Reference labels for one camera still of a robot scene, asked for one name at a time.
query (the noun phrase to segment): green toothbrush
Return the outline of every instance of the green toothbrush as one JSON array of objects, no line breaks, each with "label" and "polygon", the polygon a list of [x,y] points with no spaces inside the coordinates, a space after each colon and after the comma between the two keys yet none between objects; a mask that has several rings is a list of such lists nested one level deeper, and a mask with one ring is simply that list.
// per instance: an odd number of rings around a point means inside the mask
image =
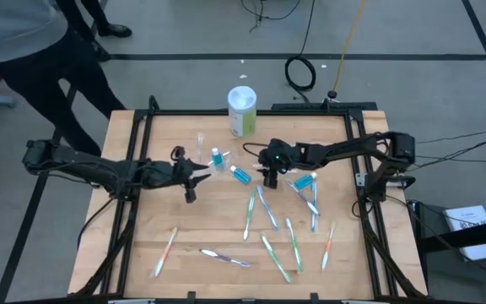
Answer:
[{"label": "green toothbrush", "polygon": [[292,229],[292,222],[289,218],[286,218],[286,226],[288,227],[288,232],[292,238],[292,245],[294,245],[295,261],[297,262],[298,274],[303,272],[303,261],[301,260],[300,250],[297,248],[297,241],[295,240],[294,230]]},{"label": "green toothbrush", "polygon": [[246,226],[245,232],[243,232],[243,240],[249,237],[249,225],[251,225],[251,218],[252,218],[252,210],[254,209],[254,197],[256,195],[256,190],[252,190],[251,192],[251,201],[249,202],[249,210],[246,213]]},{"label": "green toothbrush", "polygon": [[292,278],[290,278],[290,275],[284,271],[283,265],[280,264],[280,261],[277,258],[277,255],[275,254],[273,248],[267,241],[266,235],[263,233],[260,234],[260,237],[262,238],[262,242],[264,245],[266,245],[267,251],[269,252],[269,256],[273,259],[273,261],[277,264],[278,270],[280,270],[281,273],[283,273],[284,279],[288,281],[288,283],[292,283]]}]

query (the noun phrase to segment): toothbrush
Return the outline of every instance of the toothbrush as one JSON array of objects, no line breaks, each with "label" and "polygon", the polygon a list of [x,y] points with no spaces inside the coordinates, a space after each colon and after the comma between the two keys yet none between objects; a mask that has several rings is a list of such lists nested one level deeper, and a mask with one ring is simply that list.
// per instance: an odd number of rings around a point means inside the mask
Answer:
[{"label": "toothbrush", "polygon": [[258,195],[260,196],[260,200],[262,201],[262,204],[264,207],[266,207],[267,214],[269,215],[269,218],[271,219],[271,222],[273,223],[273,229],[275,231],[278,231],[278,225],[277,222],[275,221],[275,218],[273,217],[273,214],[271,213],[271,210],[269,209],[269,206],[266,203],[266,200],[263,198],[263,189],[262,186],[257,186],[258,189]]},{"label": "toothbrush", "polygon": [[162,266],[165,264],[166,257],[168,256],[168,251],[172,246],[172,242],[174,241],[174,238],[176,238],[177,230],[178,228],[174,227],[174,230],[172,230],[172,236],[168,241],[168,245],[166,245],[165,250],[162,252],[162,255],[160,256],[159,262],[157,263],[157,268],[155,269],[155,273],[154,273],[155,278],[159,276],[160,270],[162,270]]},{"label": "toothbrush", "polygon": [[[318,209],[318,185],[316,181],[312,183],[312,193],[314,194],[314,207]],[[318,218],[316,217],[315,213],[312,213],[312,232],[316,232],[316,223]]]},{"label": "toothbrush", "polygon": [[331,222],[331,230],[329,231],[329,236],[327,237],[326,252],[324,253],[324,258],[321,260],[321,271],[326,270],[327,260],[329,259],[329,248],[331,247],[331,241],[333,239],[333,232],[335,231],[335,221]]},{"label": "toothbrush", "polygon": [[292,283],[292,278],[290,277],[290,275],[286,271],[284,271],[283,265],[281,265],[281,263],[278,260],[277,255],[275,254],[273,248],[271,247],[271,245],[267,241],[266,235],[264,235],[262,233],[262,234],[260,234],[260,237],[262,238],[262,242],[264,243],[264,245],[266,245],[267,251],[269,252],[269,256],[277,264],[278,270],[280,270],[280,272],[283,273],[284,279],[287,280],[288,283]]},{"label": "toothbrush", "polygon": [[245,232],[243,232],[243,240],[245,240],[245,241],[249,237],[249,225],[251,225],[252,210],[254,209],[254,197],[255,196],[256,196],[256,190],[252,190],[251,201],[249,202],[249,210],[246,213]]},{"label": "toothbrush", "polygon": [[294,245],[295,261],[297,262],[298,273],[303,272],[303,261],[301,260],[300,250],[297,248],[297,241],[295,240],[294,230],[292,229],[292,222],[286,218],[286,226],[288,227],[289,235],[292,238],[292,245]]},{"label": "toothbrush", "polygon": [[234,260],[233,258],[226,257],[222,254],[218,254],[218,253],[213,252],[213,251],[208,250],[208,249],[200,249],[200,252],[205,254],[205,255],[208,255],[209,257],[216,258],[219,261],[236,263],[236,264],[240,265],[241,267],[251,267],[251,265],[247,262],[241,262],[241,261],[238,261],[238,260]]},{"label": "toothbrush", "polygon": [[300,196],[300,198],[303,200],[303,202],[305,202],[305,204],[307,204],[307,206],[309,207],[310,211],[312,211],[312,213],[316,214],[316,215],[320,215],[320,212],[318,212],[318,209],[311,203],[307,200],[307,198],[305,197],[305,195],[303,195],[303,193],[301,193],[300,191],[297,190],[297,188],[295,187],[295,185],[289,181],[289,180],[286,180],[286,183],[289,184],[292,189],[294,189],[294,191],[297,193],[297,195]]}]

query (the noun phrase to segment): coiled black cable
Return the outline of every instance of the coiled black cable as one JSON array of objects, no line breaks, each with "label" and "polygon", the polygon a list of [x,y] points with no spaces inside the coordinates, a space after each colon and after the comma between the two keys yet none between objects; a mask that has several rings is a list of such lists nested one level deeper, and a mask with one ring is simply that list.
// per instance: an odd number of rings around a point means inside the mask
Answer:
[{"label": "coiled black cable", "polygon": [[[312,65],[312,63],[310,61],[308,61],[308,60],[306,60],[306,59],[304,59],[302,57],[303,51],[305,50],[305,46],[307,44],[307,38],[309,37],[309,30],[311,29],[312,14],[314,13],[314,4],[315,4],[315,2],[316,2],[316,0],[312,0],[312,7],[310,8],[309,24],[307,25],[307,31],[305,33],[305,40],[303,41],[303,47],[301,47],[301,52],[298,55],[294,56],[294,57],[288,58],[288,60],[284,64],[284,76],[286,77],[286,80],[288,81],[288,84],[299,95],[301,95],[301,98],[303,98],[303,100],[306,103],[309,103],[309,99],[307,98],[307,96],[305,96],[301,92],[308,92],[308,91],[312,90],[312,88],[314,88],[314,85],[316,84],[316,70],[314,69],[314,66]],[[290,74],[289,74],[289,66],[290,66],[290,64],[293,61],[302,62],[309,69],[309,71],[310,71],[310,84],[308,84],[308,85],[297,85],[292,80],[292,78],[290,77]]]},{"label": "coiled black cable", "polygon": [[289,11],[287,14],[285,14],[283,17],[269,17],[269,16],[264,16],[264,15],[263,15],[263,2],[264,2],[264,1],[265,1],[265,0],[260,0],[261,5],[262,5],[262,9],[261,9],[260,14],[257,14],[257,12],[253,12],[253,11],[251,11],[251,10],[250,10],[250,9],[249,9],[249,8],[248,8],[248,7],[247,7],[247,6],[246,6],[246,5],[243,3],[243,0],[240,0],[240,2],[241,2],[241,6],[243,6],[243,8],[244,8],[244,9],[245,9],[247,12],[249,12],[249,13],[251,13],[251,14],[253,14],[253,15],[255,15],[255,16],[257,16],[257,17],[259,17],[260,19],[269,19],[269,20],[282,20],[282,19],[287,19],[287,18],[288,18],[288,17],[289,17],[289,16],[290,16],[290,15],[291,15],[291,14],[292,14],[294,11],[295,11],[295,9],[296,9],[296,8],[297,8],[297,7],[300,5],[300,3],[301,3],[301,0],[298,0],[298,2],[297,2],[295,5],[294,5],[294,7],[293,7],[292,9],[290,9],[290,11]]}]

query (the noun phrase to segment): wooden tabletop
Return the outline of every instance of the wooden tabletop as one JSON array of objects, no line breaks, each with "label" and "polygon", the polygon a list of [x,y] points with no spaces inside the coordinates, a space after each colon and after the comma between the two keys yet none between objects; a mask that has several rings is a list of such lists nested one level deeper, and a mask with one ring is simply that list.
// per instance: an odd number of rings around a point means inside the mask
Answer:
[{"label": "wooden tabletop", "polygon": [[[123,160],[127,152],[132,125],[132,111],[114,112],[106,135],[103,157]],[[364,111],[367,133],[387,131],[384,112]],[[276,190],[264,188],[265,198],[281,229],[275,232],[258,197],[251,222],[249,239],[243,241],[251,190],[262,184],[262,175],[253,170],[257,158],[247,154],[245,142],[267,144],[271,138],[286,142],[331,144],[346,140],[341,117],[257,117],[256,133],[249,138],[236,138],[229,129],[228,117],[157,116],[149,140],[148,157],[169,160],[177,145],[186,148],[186,156],[197,159],[197,134],[205,135],[202,151],[209,161],[212,147],[230,150],[235,164],[253,177],[245,186],[229,174],[210,177],[197,187],[197,200],[187,204],[181,187],[153,191],[143,190],[138,207],[138,222],[128,269],[126,297],[185,298],[195,291],[198,298],[309,299],[317,292],[320,299],[372,299],[369,267],[359,219],[351,213],[356,200],[350,160],[331,162],[320,169],[318,232],[311,232],[311,212],[301,203],[284,178],[296,179],[298,172],[279,175]],[[138,137],[137,156],[141,137]],[[401,190],[388,189],[388,195],[404,200]],[[88,218],[108,199],[104,190],[94,190]],[[391,256],[416,288],[426,293],[412,227],[405,207],[394,200],[382,203]],[[69,291],[81,288],[98,268],[107,252],[115,204],[91,223],[82,237]],[[289,217],[297,237],[305,271],[296,274],[294,250],[286,229]],[[321,272],[321,258],[329,226],[335,220],[329,263]],[[162,254],[173,227],[178,226],[165,266],[156,280],[149,278]],[[288,284],[269,257],[260,232],[267,235],[284,268],[292,276]],[[248,269],[232,263],[221,263],[198,250],[212,249],[251,264]],[[381,292],[387,294],[383,264],[376,255],[381,277]],[[119,273],[115,262],[114,274]],[[111,290],[115,289],[112,280]]]}]

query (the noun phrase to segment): gray sweater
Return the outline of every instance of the gray sweater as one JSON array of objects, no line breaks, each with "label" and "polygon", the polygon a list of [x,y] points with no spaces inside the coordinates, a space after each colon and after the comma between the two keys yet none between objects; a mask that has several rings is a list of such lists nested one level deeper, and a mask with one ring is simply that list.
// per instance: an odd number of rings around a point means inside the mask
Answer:
[{"label": "gray sweater", "polygon": [[47,0],[0,0],[0,62],[46,49],[67,27]]}]

